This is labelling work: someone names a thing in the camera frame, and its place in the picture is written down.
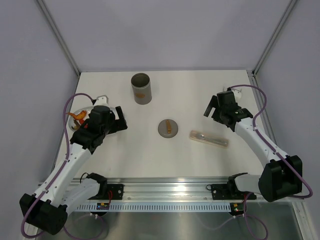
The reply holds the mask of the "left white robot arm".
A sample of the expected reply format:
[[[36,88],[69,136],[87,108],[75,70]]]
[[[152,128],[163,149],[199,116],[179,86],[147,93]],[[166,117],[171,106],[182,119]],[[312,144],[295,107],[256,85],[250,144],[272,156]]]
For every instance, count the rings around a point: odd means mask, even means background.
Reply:
[[[105,105],[96,105],[91,109],[88,118],[70,138],[65,160],[55,167],[33,194],[25,193],[20,198],[19,205],[23,214],[20,230],[24,237],[31,238],[31,235],[25,232],[26,223],[56,235],[65,226],[68,216],[82,202],[113,196],[108,187],[108,179],[97,173],[88,174],[71,191],[67,191],[67,188],[82,165],[103,143],[104,138],[127,128],[120,106],[112,110]]]

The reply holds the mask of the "orange fried shrimp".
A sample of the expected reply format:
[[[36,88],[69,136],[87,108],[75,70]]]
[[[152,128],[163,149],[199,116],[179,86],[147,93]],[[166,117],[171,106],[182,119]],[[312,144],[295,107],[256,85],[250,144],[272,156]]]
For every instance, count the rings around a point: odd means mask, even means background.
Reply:
[[[87,115],[87,111],[86,110],[82,110],[80,113],[78,114],[74,114],[74,113],[71,113],[71,112],[68,112],[66,113],[67,115],[73,117],[73,119],[75,121],[78,121],[81,125],[84,123],[84,118],[86,117]]]

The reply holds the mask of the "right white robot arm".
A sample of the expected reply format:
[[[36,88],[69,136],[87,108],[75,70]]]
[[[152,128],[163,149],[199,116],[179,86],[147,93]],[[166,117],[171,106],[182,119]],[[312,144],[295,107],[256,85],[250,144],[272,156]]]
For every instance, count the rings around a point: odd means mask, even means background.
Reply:
[[[231,90],[213,95],[204,116],[241,137],[263,166],[260,175],[243,172],[230,176],[226,184],[230,197],[254,193],[274,202],[302,192],[302,160],[297,155],[288,155],[272,142],[255,123],[253,115],[238,105]]]

